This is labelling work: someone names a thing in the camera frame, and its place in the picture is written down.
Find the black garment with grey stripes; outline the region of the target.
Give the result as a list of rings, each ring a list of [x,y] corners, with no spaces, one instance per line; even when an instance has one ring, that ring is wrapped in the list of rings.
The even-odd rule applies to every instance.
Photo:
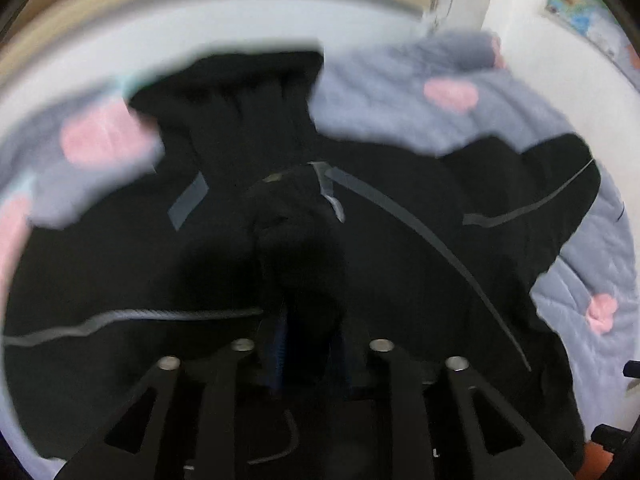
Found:
[[[15,416],[68,460],[174,356],[258,357],[239,405],[243,478],[372,478],[383,402],[364,350],[386,338],[436,372],[465,356],[570,471],[584,426],[560,337],[529,292],[600,186],[567,133],[496,136],[442,156],[319,132],[314,51],[213,55],[126,111],[164,154],[62,230],[34,229],[4,324]]]

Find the colourful wall poster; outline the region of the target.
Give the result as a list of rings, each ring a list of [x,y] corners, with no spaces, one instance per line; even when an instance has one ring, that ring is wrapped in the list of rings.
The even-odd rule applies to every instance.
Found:
[[[597,47],[630,80],[639,79],[639,55],[603,0],[547,0],[544,8]]]

